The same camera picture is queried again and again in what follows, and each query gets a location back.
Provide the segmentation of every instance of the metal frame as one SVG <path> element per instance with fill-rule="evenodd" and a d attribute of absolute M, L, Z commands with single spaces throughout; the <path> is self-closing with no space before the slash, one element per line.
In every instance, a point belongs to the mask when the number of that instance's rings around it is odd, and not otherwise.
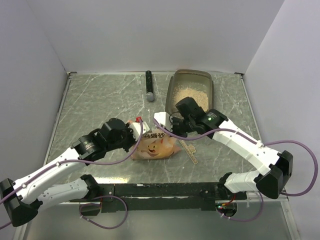
<path fill-rule="evenodd" d="M 65 103 L 65 100 L 66 100 L 66 96 L 67 96 L 67 93 L 68 93 L 70 82 L 71 82 L 72 77 L 73 77 L 74 74 L 78 74 L 78 75 L 88 75 L 88 74 L 92 74 L 92 75 L 104 75 L 104 74 L 108 74 L 108 75 L 127 75 L 127 74 L 139 75 L 139 74 L 141 74 L 142 75 L 142 74 L 145 74 L 145 72 L 102 72 L 102 73 L 97 73 L 97 72 L 92 72 L 92 73 L 87 73 L 87 72 L 85 72 L 85 73 L 68 72 L 68 74 L 69 74 L 68 75 L 68 79 L 67 79 L 66 86 L 65 86 L 65 89 L 64 89 L 64 92 L 63 92 L 63 96 L 62 96 L 60 107 L 59 107 L 59 110 L 58 110 L 58 113 L 57 113 L 57 116 L 56 116 L 56 120 L 55 120 L 55 123 L 54 123 L 54 126 L 53 126 L 51 138 L 50 138 L 50 141 L 49 141 L 48 149 L 46 151 L 46 155 L 45 155 L 45 158 L 44 158 L 43 165 L 47 164 L 47 161 L 48 161 L 48 158 L 49 158 L 49 154 L 50 154 L 50 150 L 51 150 L 51 147 L 52 147 L 52 144 L 53 144 L 53 140 L 54 140 L 54 137 L 55 137 L 55 133 L 56 133 L 56 130 L 57 130 L 57 127 L 58 127 L 59 119 L 60 119 L 60 116 L 61 116 L 61 112 L 62 112 L 64 103 Z M 169 74 L 174 74 L 174 72 L 172 72 L 172 71 L 159 71 L 158 72 L 157 71 L 157 72 L 154 72 L 154 74 L 168 74 L 169 75 Z M 224 74 L 224 73 L 222 73 L 222 72 L 214 72 L 214 74 Z M 259 128 L 258 128 L 258 125 L 257 125 L 257 122 L 256 122 L 256 118 L 255 118 L 255 115 L 254 115 L 254 112 L 253 112 L 253 109 L 252 109 L 252 106 L 251 106 L 251 103 L 250 103 L 250 100 L 249 100 L 249 96 L 248 96 L 248 93 L 247 93 L 246 86 L 245 86 L 245 83 L 244 83 L 242 75 L 240 76 L 240 81 L 242 83 L 242 86 L 243 86 L 243 89 L 244 89 L 244 92 L 245 92 L 245 95 L 246 95 L 246 98 L 247 98 L 247 101 L 248 101 L 248 104 L 249 104 L 249 107 L 250 107 L 250 111 L 251 111 L 251 114 L 252 114 L 252 117 L 253 117 L 253 120 L 254 120 L 254 124 L 255 124 L 255 127 L 257 129 L 258 137 L 261 140 L 261 135 L 260 135 L 260 132 L 259 132 Z M 282 209 L 283 209 L 283 214 L 284 214 L 287 226 L 288 226 L 288 230 L 289 230 L 291 239 L 300 240 L 301 239 L 300 238 L 300 234 L 298 232 L 297 224 L 296 224 L 293 212 L 292 212 L 290 204 L 289 204 L 289 199 L 286 196 L 281 195 L 278 199 L 270 199 L 270 198 L 264 197 L 263 200 L 265 202 L 281 202 L 281 206 L 282 206 Z M 226 201 L 222 201 L 222 200 L 216 201 L 216 203 L 224 203 L 224 202 L 226 202 Z M 250 202 L 256 203 L 256 202 L 260 202 L 260 197 L 257 194 L 255 194 L 254 192 L 248 192 L 247 193 L 247 200 L 236 200 L 235 202 L 236 203 L 246 202 L 247 204 L 249 204 Z M 82 202 L 82 203 L 80 203 L 80 202 L 66 202 L 66 203 L 61 203 L 61 204 L 62 205 L 80 205 L 80 204 L 84 204 L 84 202 Z M 28 224 L 25 224 L 25 225 L 17 227 L 16 231 L 14 233 L 13 240 L 23 240 L 26 233 L 28 234 Z"/>

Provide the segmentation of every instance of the gray cap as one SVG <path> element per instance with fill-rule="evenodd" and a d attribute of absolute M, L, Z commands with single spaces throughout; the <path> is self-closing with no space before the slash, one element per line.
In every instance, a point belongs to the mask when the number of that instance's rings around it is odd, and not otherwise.
<path fill-rule="evenodd" d="M 153 94 L 152 92 L 148 92 L 148 93 L 146 94 L 146 100 L 147 100 L 148 102 L 153 102 L 153 101 L 155 100 L 154 94 Z"/>

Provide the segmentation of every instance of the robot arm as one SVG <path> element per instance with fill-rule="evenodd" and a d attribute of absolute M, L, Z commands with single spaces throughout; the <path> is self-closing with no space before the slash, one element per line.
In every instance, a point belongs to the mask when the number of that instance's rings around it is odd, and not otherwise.
<path fill-rule="evenodd" d="M 261 141 L 239 129 L 221 112 L 210 109 L 204 112 L 191 97 L 176 104 L 183 119 L 172 117 L 166 112 L 154 115 L 156 124 L 175 135 L 186 137 L 188 133 L 208 134 L 214 139 L 241 155 L 256 170 L 245 173 L 226 173 L 220 182 L 232 193 L 242 191 L 260 191 L 265 196 L 276 199 L 292 175 L 293 156 L 264 146 Z"/>
<path fill-rule="evenodd" d="M 95 197 L 97 183 L 91 175 L 84 175 L 74 182 L 63 185 L 53 186 L 53 184 L 70 173 L 86 167 L 90 162 L 102 159 L 109 151 L 123 148 L 128 152 L 137 142 L 141 132 L 144 135 L 149 131 L 149 126 L 145 122 L 139 123 L 138 118 L 136 122 L 127 124 L 120 119 L 111 118 L 101 128 L 80 137 L 64 153 L 32 174 L 16 181 L 7 178 L 0 182 L 2 199 L 17 191 L 4 201 L 12 225 L 17 227 L 25 224 L 32 220 L 38 211 L 53 205 L 73 199 Z"/>

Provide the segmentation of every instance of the beige granules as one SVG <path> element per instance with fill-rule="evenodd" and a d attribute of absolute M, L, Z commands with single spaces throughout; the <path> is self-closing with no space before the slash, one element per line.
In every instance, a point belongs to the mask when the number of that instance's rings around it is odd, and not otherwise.
<path fill-rule="evenodd" d="M 208 111 L 209 106 L 207 94 L 204 91 L 198 91 L 191 87 L 178 88 L 173 96 L 173 105 L 176 106 L 180 100 L 186 97 L 193 98 L 205 112 Z"/>

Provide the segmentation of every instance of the gray wall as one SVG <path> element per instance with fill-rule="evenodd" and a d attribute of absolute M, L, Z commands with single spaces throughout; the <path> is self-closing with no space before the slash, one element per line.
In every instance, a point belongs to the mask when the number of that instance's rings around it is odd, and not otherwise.
<path fill-rule="evenodd" d="M 0 0 L 0 179 L 44 161 L 67 75 L 25 0 Z M 9 218 L 0 206 L 0 225 Z M 14 228 L 0 231 L 11 239 Z"/>
<path fill-rule="evenodd" d="M 247 72 L 245 85 L 264 141 L 294 139 L 320 159 L 320 2 L 286 0 Z M 282 145 L 294 154 L 287 191 L 297 193 L 310 183 L 310 156 L 298 146 Z M 291 197 L 303 240 L 320 238 L 320 183 L 305 196 Z"/>
<path fill-rule="evenodd" d="M 27 0 L 67 71 L 244 73 L 284 0 Z"/>

